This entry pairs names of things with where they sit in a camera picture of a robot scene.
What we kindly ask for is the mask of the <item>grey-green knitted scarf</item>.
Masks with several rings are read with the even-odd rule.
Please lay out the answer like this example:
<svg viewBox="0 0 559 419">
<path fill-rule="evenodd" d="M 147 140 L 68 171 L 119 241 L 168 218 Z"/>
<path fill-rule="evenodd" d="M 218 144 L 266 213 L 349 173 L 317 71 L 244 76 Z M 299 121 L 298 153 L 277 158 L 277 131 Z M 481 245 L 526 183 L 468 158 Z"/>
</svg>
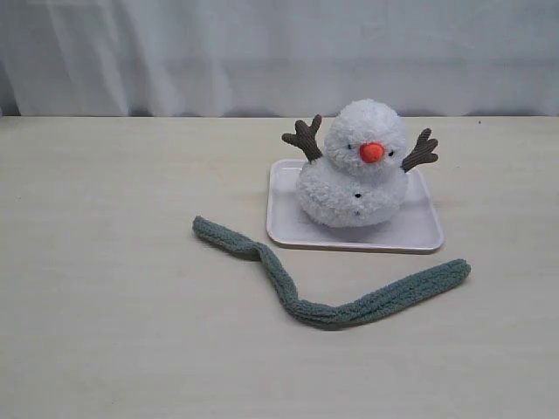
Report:
<svg viewBox="0 0 559 419">
<path fill-rule="evenodd" d="M 192 221 L 196 236 L 239 258 L 261 263 L 280 306 L 296 321 L 319 330 L 338 331 L 389 318 L 462 285 L 472 267 L 463 258 L 418 271 L 338 306 L 300 297 L 292 276 L 272 249 L 202 216 Z"/>
</svg>

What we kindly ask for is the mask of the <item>white plush snowman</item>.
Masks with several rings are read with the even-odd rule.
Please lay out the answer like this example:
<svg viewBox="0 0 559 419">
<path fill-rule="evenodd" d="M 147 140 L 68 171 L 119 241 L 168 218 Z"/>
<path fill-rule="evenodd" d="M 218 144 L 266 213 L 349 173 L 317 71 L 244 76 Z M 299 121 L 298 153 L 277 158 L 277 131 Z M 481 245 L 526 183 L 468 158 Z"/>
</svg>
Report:
<svg viewBox="0 0 559 419">
<path fill-rule="evenodd" d="M 424 128 L 413 146 L 395 109 L 373 99 L 354 100 L 332 120 L 324 141 L 322 117 L 297 120 L 280 138 L 305 157 L 295 186 L 298 204 L 329 228 L 388 222 L 404 204 L 409 173 L 438 160 L 438 139 Z"/>
</svg>

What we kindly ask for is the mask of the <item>white background curtain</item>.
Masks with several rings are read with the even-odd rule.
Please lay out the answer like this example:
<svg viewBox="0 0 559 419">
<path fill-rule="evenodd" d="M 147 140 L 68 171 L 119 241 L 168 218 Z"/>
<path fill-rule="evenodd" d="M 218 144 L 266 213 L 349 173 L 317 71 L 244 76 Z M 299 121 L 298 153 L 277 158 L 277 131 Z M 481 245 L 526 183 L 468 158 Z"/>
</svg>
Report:
<svg viewBox="0 0 559 419">
<path fill-rule="evenodd" d="M 4 1 L 1 112 L 557 115 L 555 1 Z"/>
</svg>

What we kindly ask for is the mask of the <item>white rectangular tray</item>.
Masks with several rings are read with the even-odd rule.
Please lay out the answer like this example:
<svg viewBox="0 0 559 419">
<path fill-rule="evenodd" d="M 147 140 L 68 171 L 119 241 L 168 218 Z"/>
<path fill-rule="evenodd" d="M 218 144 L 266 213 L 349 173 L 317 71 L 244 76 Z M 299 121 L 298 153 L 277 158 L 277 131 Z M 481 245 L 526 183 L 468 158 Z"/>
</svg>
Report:
<svg viewBox="0 0 559 419">
<path fill-rule="evenodd" d="M 404 204 L 386 223 L 362 228 L 329 228 L 313 222 L 295 197 L 300 159 L 276 161 L 270 168 L 266 232 L 293 249 L 430 254 L 445 242 L 438 213 L 421 171 L 409 173 Z"/>
</svg>

